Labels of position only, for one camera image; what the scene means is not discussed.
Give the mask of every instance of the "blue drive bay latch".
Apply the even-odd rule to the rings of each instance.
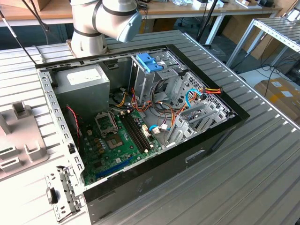
[[[155,58],[152,58],[148,53],[137,54],[136,58],[149,73],[163,69],[162,66],[155,62]]]

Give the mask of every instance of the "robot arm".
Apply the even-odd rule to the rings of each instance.
[[[71,45],[77,57],[105,53],[104,35],[121,42],[131,41],[141,26],[135,0],[72,0],[71,6]]]

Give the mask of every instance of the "slotted aluminum surface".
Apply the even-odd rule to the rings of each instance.
[[[102,225],[289,225],[300,217],[300,133],[298,128],[238,76],[180,31],[141,34],[127,44],[109,38],[112,52],[175,44],[222,86],[251,117],[220,150],[134,202]],[[35,48],[29,48],[38,59]],[[41,46],[47,62],[71,59],[66,44]],[[49,160],[0,182],[4,224],[55,224],[44,174],[64,157],[33,64],[20,49],[0,52],[0,110],[10,102],[31,105]],[[89,224],[82,210],[63,224]]]
[[[300,25],[286,18],[255,19],[254,25],[294,51],[300,51]]]

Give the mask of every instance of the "chip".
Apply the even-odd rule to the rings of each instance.
[[[102,166],[102,163],[101,163],[100,161],[94,163],[94,167],[95,167],[95,168],[99,168],[99,167],[101,167],[101,166]]]
[[[123,142],[118,134],[111,135],[111,136],[105,138],[105,141],[107,142],[108,147],[110,149],[115,149],[115,148],[123,145]]]

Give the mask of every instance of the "metal shelf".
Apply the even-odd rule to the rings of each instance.
[[[258,27],[261,32],[258,34],[256,39],[254,40],[251,47],[248,49],[248,53],[257,45],[258,41],[262,37],[263,33],[267,33],[286,45],[283,51],[278,55],[278,57],[273,61],[273,65],[276,61],[282,56],[284,51],[289,47],[296,52],[300,51],[300,25],[290,22],[284,17],[278,18],[263,18],[263,19],[253,19],[250,25],[248,26],[245,34],[241,38],[240,42],[236,46],[235,50],[233,51],[231,57],[227,62],[227,66],[230,67],[234,62],[236,56],[242,49],[243,45],[245,44],[247,38],[251,34],[254,27]]]

